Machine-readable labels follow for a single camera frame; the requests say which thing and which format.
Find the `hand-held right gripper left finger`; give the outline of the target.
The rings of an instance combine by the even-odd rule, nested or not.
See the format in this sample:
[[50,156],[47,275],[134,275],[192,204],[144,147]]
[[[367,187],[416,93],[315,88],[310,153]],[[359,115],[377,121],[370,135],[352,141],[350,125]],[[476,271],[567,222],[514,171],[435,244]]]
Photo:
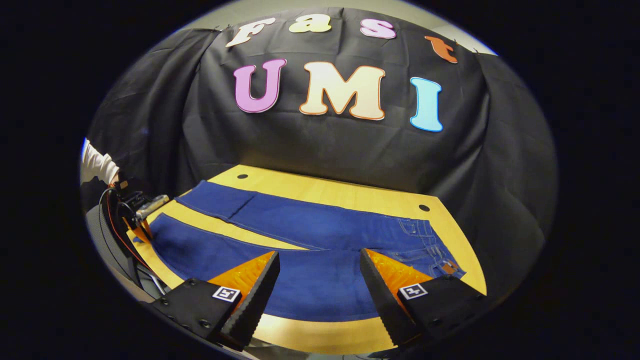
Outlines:
[[208,281],[189,278],[145,309],[214,346],[241,352],[258,328],[281,272],[278,251],[268,251]]

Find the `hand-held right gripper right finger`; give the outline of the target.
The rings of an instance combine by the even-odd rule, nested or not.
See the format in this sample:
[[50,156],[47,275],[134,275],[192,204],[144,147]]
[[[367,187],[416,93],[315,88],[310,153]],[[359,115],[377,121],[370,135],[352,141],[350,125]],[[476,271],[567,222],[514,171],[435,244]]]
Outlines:
[[486,295],[454,275],[429,276],[367,248],[359,268],[394,346],[439,342],[484,308]]

